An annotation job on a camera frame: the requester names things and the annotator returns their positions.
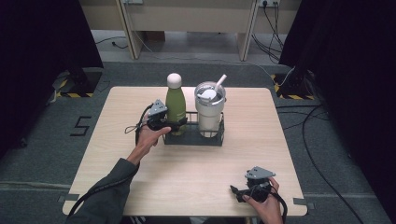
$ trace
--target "floor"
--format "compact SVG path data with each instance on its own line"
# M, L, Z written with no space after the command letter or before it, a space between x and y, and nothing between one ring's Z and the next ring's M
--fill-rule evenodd
M120 49L112 45L112 42L115 42L122 48L127 46L123 31L92 31L92 34L96 43L105 40L97 44L103 62L276 64L275 60L271 62L269 56L263 53L254 41L250 43L247 60L241 62L235 34L166 32L165 42L145 42L146 46L142 48L138 60L132 59L127 48ZM272 35L257 37L264 45L270 46ZM279 37L282 41L286 38L285 35ZM271 48L280 50L275 41Z

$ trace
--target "white bottle cap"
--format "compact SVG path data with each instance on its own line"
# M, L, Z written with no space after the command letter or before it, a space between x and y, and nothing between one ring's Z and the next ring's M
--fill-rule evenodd
M172 73L168 76L168 87L170 89L177 89L181 87L181 76L177 73Z

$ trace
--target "dark sleeve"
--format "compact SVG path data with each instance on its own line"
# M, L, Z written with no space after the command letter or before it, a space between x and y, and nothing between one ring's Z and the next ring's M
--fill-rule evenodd
M71 223L120 223L122 212L129 194L130 184L138 166L125 159L117 164L105 178L97 182L90 190L98 186L115 183L131 176L126 182L109 189L101 190L89 197L78 211L66 220Z

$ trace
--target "wall outlet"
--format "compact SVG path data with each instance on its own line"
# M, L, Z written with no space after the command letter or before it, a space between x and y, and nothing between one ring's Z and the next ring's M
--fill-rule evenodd
M275 7L276 3L279 6L280 0L265 0L267 1L267 7ZM264 0L260 0L259 7L262 7Z

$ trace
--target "green bottle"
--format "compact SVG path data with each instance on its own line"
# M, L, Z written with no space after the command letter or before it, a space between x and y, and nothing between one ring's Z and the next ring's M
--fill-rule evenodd
M166 118L168 121L177 122L186 118L186 99L181 89L181 76L177 73L172 73L168 76L167 83L168 92L166 93L165 105L168 107L168 112ZM178 132L172 134L181 135L185 130L186 126L183 125Z

